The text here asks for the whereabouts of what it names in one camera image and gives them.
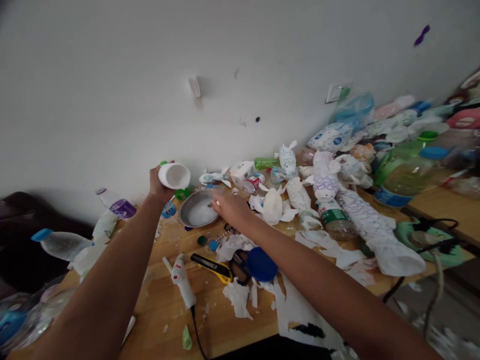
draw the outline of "metal bowl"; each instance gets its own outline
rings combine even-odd
[[[180,207],[180,211],[178,212],[178,218],[180,219],[181,223],[189,228],[201,228],[205,225],[213,223],[219,217],[213,209],[208,208],[205,209],[207,212],[212,213],[212,216],[202,219],[201,223],[192,223],[190,219],[191,210],[197,206],[198,203],[205,203],[205,207],[212,202],[214,199],[213,190],[212,189],[203,189],[197,192],[194,192],[192,195],[186,198],[183,204]]]

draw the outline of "wall outlet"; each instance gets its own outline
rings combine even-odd
[[[343,88],[352,88],[353,81],[338,82],[330,85],[328,95],[325,99],[325,104],[333,103],[340,100],[340,92]]]

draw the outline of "blue lid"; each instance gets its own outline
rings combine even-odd
[[[448,153],[447,150],[441,147],[426,147],[418,155],[425,159],[440,160],[446,157]]]
[[[279,267],[261,247],[254,247],[246,257],[246,266],[255,280],[271,282],[279,272]]]
[[[43,230],[40,230],[39,232],[37,232],[35,235],[33,235],[33,236],[31,237],[31,239],[32,239],[33,241],[40,242],[40,241],[45,240],[46,238],[48,238],[51,233],[53,233],[52,230],[50,230],[50,229],[43,229]]]
[[[219,247],[219,243],[216,240],[210,241],[210,243],[208,244],[208,247],[210,248],[210,250],[216,251],[217,248]]]

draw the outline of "white wall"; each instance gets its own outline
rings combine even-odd
[[[9,1],[0,195],[39,194],[93,224],[96,188],[138,194],[161,160],[197,178],[305,142],[335,107],[331,83],[352,79],[380,105],[440,101],[479,65],[479,16],[477,0]]]

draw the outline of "yellow utility knife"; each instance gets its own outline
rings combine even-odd
[[[222,263],[200,256],[196,253],[193,253],[190,256],[190,260],[198,263],[199,267],[205,268],[217,275],[224,284],[231,283],[234,280],[228,266],[223,265]]]

